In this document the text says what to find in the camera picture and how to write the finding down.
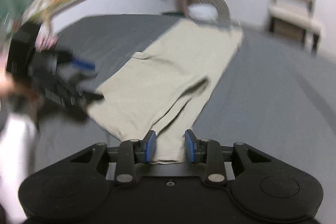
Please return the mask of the person's left hand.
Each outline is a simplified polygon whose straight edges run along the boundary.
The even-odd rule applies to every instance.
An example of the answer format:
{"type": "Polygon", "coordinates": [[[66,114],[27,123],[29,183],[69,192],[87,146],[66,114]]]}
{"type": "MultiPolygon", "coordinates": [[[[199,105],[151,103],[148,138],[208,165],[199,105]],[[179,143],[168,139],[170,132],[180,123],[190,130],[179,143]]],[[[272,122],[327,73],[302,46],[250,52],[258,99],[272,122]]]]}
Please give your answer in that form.
{"type": "Polygon", "coordinates": [[[15,80],[5,71],[1,74],[1,98],[9,105],[10,113],[27,115],[35,122],[44,103],[38,90],[29,81],[15,80]]]}

